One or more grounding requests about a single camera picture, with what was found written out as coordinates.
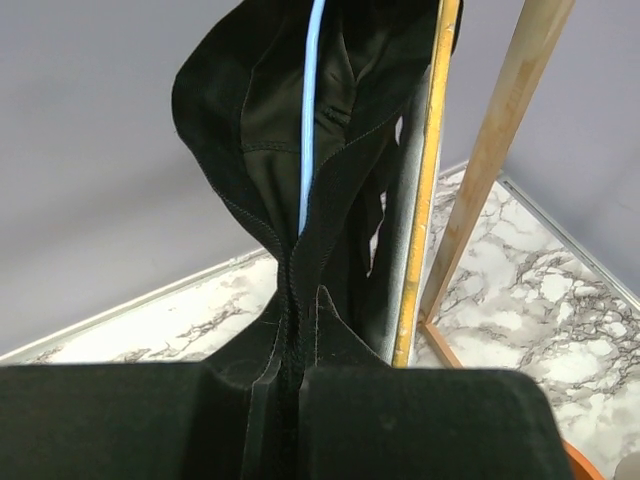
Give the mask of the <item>light blue hanger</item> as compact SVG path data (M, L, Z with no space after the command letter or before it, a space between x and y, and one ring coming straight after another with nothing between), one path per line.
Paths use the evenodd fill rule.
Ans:
M303 69L301 103L301 153L298 235L306 227L310 189L314 175L314 115L318 45L325 0L314 0L309 16Z

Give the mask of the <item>black garment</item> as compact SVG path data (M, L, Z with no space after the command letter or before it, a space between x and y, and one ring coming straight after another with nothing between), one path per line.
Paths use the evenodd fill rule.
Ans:
M262 313L209 356L216 426L195 479L291 479L304 373L376 364L390 259L383 210L396 125L431 62L434 1L331 1L319 35L314 175L300 226L307 1L244 1L204 37L172 91L177 133L239 224L276 260Z

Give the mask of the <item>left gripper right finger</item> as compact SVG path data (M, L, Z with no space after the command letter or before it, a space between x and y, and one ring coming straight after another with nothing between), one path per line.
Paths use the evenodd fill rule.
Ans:
M315 302L317 362L299 394L301 479L569 479L550 405L504 369L396 369Z

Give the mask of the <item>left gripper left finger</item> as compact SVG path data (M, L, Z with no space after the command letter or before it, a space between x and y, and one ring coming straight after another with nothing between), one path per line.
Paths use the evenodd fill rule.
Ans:
M281 310L198 362L6 366L5 479L284 479Z

